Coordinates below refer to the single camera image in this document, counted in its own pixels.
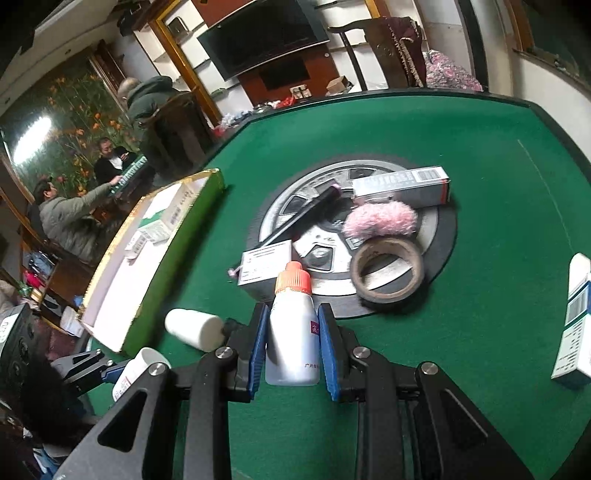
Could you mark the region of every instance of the wooden chair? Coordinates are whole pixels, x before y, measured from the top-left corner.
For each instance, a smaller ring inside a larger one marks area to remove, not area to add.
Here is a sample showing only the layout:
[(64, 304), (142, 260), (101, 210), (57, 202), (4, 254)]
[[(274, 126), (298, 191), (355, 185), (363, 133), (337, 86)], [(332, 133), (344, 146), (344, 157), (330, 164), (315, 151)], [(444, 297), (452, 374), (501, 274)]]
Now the wooden chair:
[(426, 67), (422, 53), (423, 34), (410, 17), (379, 17), (357, 20), (342, 27), (329, 27), (339, 35), (349, 55), (361, 89), (368, 90), (361, 67), (346, 33), (361, 29), (386, 77), (389, 88), (426, 86)]
[(214, 144), (192, 92), (175, 95), (139, 125), (146, 129), (140, 149), (161, 175), (186, 175), (200, 169)]

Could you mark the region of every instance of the maroon cloth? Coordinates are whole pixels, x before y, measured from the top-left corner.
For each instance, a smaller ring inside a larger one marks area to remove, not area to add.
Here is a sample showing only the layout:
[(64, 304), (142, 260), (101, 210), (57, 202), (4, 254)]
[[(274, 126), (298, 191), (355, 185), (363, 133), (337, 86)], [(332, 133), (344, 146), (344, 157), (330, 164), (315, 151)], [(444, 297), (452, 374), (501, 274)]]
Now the maroon cloth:
[(394, 44), (404, 43), (410, 60), (416, 69), (419, 79), (423, 83), (420, 85), (412, 72), (406, 72), (409, 87), (427, 86), (427, 68), (423, 58), (423, 32), (421, 27), (410, 17), (385, 17), (386, 25), (390, 29)]

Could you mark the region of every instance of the person's hand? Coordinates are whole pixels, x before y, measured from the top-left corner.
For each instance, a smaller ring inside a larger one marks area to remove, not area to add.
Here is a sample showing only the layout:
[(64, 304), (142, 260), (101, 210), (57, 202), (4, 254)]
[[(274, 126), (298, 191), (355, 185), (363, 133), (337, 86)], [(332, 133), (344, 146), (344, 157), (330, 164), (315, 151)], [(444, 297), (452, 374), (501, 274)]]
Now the person's hand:
[(117, 185), (119, 183), (119, 181), (121, 180), (122, 176), (121, 175), (117, 175), (116, 177), (113, 177), (113, 179), (109, 182), (109, 184), (114, 187), (115, 185)]

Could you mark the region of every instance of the red object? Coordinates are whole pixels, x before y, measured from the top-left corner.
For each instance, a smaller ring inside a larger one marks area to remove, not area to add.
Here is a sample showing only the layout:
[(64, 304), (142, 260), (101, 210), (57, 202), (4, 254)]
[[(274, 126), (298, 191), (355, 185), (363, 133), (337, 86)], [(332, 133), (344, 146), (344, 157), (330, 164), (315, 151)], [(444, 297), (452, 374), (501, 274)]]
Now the red object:
[(226, 132), (226, 129), (223, 128), (221, 125), (217, 125), (214, 129), (213, 129), (213, 135), (216, 138), (221, 138), (222, 135)]
[(25, 281), (33, 288), (39, 289), (45, 286), (39, 277), (28, 270), (25, 270)]
[(275, 106), (275, 110), (279, 110), (279, 108), (285, 108), (286, 106), (295, 105), (296, 104), (295, 102), (296, 102), (296, 99), (294, 98), (293, 95), (286, 97)]
[(289, 262), (285, 270), (277, 275), (275, 295), (286, 288), (312, 295), (310, 274), (301, 267), (300, 262)]

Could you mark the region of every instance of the hood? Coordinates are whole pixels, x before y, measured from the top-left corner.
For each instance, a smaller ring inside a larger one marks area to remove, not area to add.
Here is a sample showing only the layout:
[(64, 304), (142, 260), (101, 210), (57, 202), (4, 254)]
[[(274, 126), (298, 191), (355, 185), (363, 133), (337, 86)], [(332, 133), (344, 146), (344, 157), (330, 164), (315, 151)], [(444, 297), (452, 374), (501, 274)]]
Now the hood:
[(150, 80), (140, 83), (136, 88), (131, 90), (127, 104), (131, 105), (133, 101), (149, 93), (168, 92), (169, 90), (172, 90), (172, 88), (172, 78), (162, 75), (152, 77)]

